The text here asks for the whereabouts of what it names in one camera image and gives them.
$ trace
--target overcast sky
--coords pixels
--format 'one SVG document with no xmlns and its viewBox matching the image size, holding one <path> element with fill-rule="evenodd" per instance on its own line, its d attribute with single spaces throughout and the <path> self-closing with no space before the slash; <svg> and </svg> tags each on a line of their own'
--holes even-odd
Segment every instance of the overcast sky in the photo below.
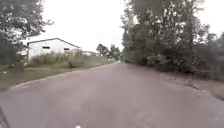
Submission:
<svg viewBox="0 0 224 128">
<path fill-rule="evenodd" d="M 211 25 L 211 31 L 224 31 L 224 0 L 205 0 L 203 23 Z M 97 45 L 116 44 L 121 47 L 123 30 L 120 16 L 122 0 L 45 0 L 45 19 L 55 22 L 47 32 L 31 40 L 59 37 L 84 50 L 95 51 Z"/>
</svg>

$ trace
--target white building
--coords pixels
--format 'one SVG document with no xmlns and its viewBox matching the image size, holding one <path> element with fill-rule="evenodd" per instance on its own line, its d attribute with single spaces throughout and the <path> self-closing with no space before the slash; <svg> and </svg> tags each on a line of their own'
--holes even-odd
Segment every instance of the white building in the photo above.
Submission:
<svg viewBox="0 0 224 128">
<path fill-rule="evenodd" d="M 91 52 L 91 51 L 82 51 L 82 54 L 87 55 L 87 56 L 91 56 L 91 55 L 99 56 L 98 53 Z"/>
<path fill-rule="evenodd" d="M 27 46 L 29 59 L 45 53 L 64 53 L 68 51 L 76 52 L 81 50 L 80 47 L 59 38 L 28 42 Z"/>
</svg>

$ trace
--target asphalt road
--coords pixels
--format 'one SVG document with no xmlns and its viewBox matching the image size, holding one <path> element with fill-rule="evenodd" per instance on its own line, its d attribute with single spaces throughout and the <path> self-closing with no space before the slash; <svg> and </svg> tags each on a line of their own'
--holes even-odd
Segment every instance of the asphalt road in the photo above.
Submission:
<svg viewBox="0 0 224 128">
<path fill-rule="evenodd" d="M 224 128 L 224 102 L 126 64 L 31 82 L 0 104 L 12 128 Z"/>
</svg>

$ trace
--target grass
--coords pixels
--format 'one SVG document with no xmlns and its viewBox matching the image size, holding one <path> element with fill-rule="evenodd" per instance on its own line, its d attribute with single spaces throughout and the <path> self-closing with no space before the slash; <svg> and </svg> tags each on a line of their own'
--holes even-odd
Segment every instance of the grass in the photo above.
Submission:
<svg viewBox="0 0 224 128">
<path fill-rule="evenodd" d="M 111 63 L 99 56 L 85 56 L 82 54 L 44 54 L 30 60 L 24 69 L 0 68 L 0 91 L 31 80 L 45 78 L 77 69 L 88 69 Z"/>
<path fill-rule="evenodd" d="M 25 68 L 21 71 L 8 70 L 6 74 L 0 74 L 0 91 L 6 90 L 8 87 L 16 84 L 41 79 L 68 71 L 71 71 L 71 69 Z"/>
</svg>

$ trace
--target tall grass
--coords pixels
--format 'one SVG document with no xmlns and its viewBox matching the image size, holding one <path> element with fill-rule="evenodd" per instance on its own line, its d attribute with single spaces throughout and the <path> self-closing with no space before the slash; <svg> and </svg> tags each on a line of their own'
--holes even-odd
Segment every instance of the tall grass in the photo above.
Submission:
<svg viewBox="0 0 224 128">
<path fill-rule="evenodd" d="M 48 53 L 35 56 L 29 60 L 29 67 L 50 66 L 55 68 L 82 68 L 110 63 L 104 57 L 77 53 Z"/>
</svg>

